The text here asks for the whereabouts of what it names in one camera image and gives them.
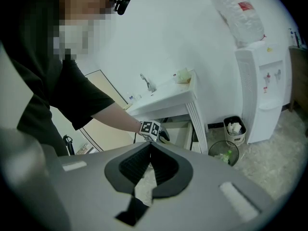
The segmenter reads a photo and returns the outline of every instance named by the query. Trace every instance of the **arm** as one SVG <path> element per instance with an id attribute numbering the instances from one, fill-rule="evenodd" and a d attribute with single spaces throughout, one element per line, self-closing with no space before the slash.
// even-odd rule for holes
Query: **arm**
<path id="1" fill-rule="evenodd" d="M 138 133 L 141 123 L 94 86 L 69 58 L 63 60 L 50 105 L 58 108 L 76 130 L 95 118 L 113 128 Z"/>
<path id="2" fill-rule="evenodd" d="M 100 112 L 92 115 L 92 117 L 110 127 L 124 131 L 139 133 L 141 128 L 141 123 L 116 103 L 104 108 Z"/>

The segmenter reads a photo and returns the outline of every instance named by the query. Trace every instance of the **water bottle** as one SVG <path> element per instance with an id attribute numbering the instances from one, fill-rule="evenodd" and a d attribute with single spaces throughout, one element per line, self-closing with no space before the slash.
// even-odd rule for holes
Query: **water bottle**
<path id="1" fill-rule="evenodd" d="M 264 38 L 263 24 L 249 0 L 211 0 L 227 21 L 238 46 Z"/>

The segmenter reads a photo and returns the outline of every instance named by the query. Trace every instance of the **wooden cabinet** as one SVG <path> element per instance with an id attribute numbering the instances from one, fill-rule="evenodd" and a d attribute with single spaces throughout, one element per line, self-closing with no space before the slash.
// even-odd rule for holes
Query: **wooden cabinet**
<path id="1" fill-rule="evenodd" d="M 308 113 L 308 51 L 289 47 L 292 62 L 292 96 L 290 112 L 296 101 Z"/>

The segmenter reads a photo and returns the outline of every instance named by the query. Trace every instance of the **wire wastebasket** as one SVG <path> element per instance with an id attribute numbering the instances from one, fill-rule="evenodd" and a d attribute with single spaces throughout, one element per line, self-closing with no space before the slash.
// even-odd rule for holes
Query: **wire wastebasket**
<path id="1" fill-rule="evenodd" d="M 234 166 L 239 159 L 239 149 L 231 141 L 218 141 L 211 146 L 208 155 Z"/>

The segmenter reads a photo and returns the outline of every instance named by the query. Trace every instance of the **white sink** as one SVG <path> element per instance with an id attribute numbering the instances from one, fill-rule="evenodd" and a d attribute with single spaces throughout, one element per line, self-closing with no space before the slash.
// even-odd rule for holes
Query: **white sink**
<path id="1" fill-rule="evenodd" d="M 155 92 L 146 92 L 126 111 L 139 121 L 189 114 L 196 131 L 200 152 L 207 153 L 205 130 L 207 124 L 201 113 L 197 97 L 200 85 L 195 71 L 190 71 L 192 78 L 188 84 L 176 84 L 173 79 L 158 86 Z"/>
<path id="2" fill-rule="evenodd" d="M 140 115 L 147 112 L 169 108 L 183 103 L 191 102 L 194 98 L 193 86 L 195 72 L 190 71 L 192 78 L 190 83 L 177 84 L 170 79 L 166 83 L 156 87 L 155 92 L 144 93 L 141 99 L 133 103 L 126 111 L 132 115 Z"/>

